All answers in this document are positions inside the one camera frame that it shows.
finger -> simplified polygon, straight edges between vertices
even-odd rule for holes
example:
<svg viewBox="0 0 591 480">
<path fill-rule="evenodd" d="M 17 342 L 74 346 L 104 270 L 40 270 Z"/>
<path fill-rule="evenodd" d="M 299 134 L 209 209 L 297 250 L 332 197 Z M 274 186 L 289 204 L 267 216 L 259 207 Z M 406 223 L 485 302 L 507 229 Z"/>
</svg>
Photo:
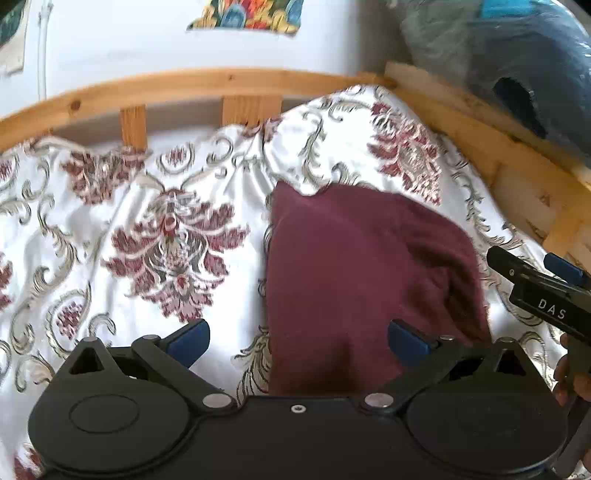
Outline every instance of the finger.
<svg viewBox="0 0 591 480">
<path fill-rule="evenodd" d="M 591 375 L 577 375 L 574 378 L 574 391 L 585 401 L 591 401 Z"/>
<path fill-rule="evenodd" d="M 583 458 L 583 465 L 591 472 L 591 450 L 587 452 L 587 455 Z"/>
<path fill-rule="evenodd" d="M 556 370 L 554 370 L 554 379 L 557 381 L 564 380 L 568 374 L 569 356 L 565 355 L 558 361 L 558 364 L 556 365 Z"/>
<path fill-rule="evenodd" d="M 553 390 L 554 398 L 561 407 L 569 402 L 569 391 L 563 383 L 557 383 Z"/>
</svg>

hand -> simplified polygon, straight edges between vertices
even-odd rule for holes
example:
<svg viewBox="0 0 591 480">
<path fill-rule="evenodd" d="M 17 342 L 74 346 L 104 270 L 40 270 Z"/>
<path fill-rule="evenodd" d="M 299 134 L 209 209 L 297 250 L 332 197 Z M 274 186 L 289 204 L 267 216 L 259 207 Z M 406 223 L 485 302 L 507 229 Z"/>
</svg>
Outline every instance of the hand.
<svg viewBox="0 0 591 480">
<path fill-rule="evenodd" d="M 560 344 L 564 348 L 568 348 L 568 336 L 564 334 L 560 337 Z M 566 376 L 569 373 L 569 356 L 566 355 L 560 359 L 556 370 L 554 371 L 554 379 L 558 384 L 554 388 L 554 395 L 556 400 L 562 406 L 565 406 L 569 400 L 569 392 L 565 384 Z M 574 391 L 584 400 L 591 402 L 591 375 L 577 375 L 574 379 Z M 591 450 L 587 452 L 583 459 L 585 468 L 591 471 Z"/>
</svg>

wooden post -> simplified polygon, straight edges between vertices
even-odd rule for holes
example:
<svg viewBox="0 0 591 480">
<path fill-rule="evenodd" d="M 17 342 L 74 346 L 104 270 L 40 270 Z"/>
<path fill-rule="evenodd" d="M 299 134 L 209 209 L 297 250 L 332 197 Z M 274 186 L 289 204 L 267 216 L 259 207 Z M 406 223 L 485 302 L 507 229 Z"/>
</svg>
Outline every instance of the wooden post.
<svg viewBox="0 0 591 480">
<path fill-rule="evenodd" d="M 548 253 L 564 257 L 574 245 L 581 220 L 571 206 L 564 207 L 542 246 Z"/>
<path fill-rule="evenodd" d="M 139 150 L 148 148 L 145 105 L 124 108 L 119 114 L 123 144 Z"/>
<path fill-rule="evenodd" d="M 222 102 L 222 126 L 256 126 L 281 114 L 280 96 L 226 96 Z"/>
</svg>

colorful artwork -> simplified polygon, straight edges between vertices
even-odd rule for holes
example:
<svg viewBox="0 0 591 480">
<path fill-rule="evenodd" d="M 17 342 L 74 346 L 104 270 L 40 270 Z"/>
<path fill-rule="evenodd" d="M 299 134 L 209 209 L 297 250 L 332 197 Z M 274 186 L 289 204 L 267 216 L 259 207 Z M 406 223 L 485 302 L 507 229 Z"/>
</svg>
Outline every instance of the colorful artwork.
<svg viewBox="0 0 591 480">
<path fill-rule="evenodd" d="M 247 28 L 295 35 L 304 0 L 211 0 L 187 30 Z"/>
<path fill-rule="evenodd" d="M 22 0 L 0 20 L 0 47 L 6 44 L 17 32 L 22 21 L 24 8 L 25 0 Z"/>
</svg>

blue tab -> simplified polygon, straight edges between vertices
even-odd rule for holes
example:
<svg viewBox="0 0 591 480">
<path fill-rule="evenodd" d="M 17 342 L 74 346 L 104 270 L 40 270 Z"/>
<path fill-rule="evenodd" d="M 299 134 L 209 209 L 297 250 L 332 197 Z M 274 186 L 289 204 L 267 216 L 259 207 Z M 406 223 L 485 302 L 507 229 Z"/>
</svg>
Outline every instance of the blue tab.
<svg viewBox="0 0 591 480">
<path fill-rule="evenodd" d="M 189 328 L 176 340 L 170 342 L 166 353 L 183 366 L 190 368 L 209 347 L 210 330 L 205 320 Z"/>
<path fill-rule="evenodd" d="M 405 367 L 418 365 L 432 352 L 429 343 L 396 322 L 388 326 L 388 346 Z"/>
<path fill-rule="evenodd" d="M 585 288 L 587 274 L 585 270 L 575 267 L 558 255 L 548 254 L 544 257 L 544 266 L 554 275 L 562 278 L 566 283 L 576 287 Z"/>
<path fill-rule="evenodd" d="M 533 13 L 531 0 L 484 0 L 480 17 L 526 17 Z"/>
</svg>

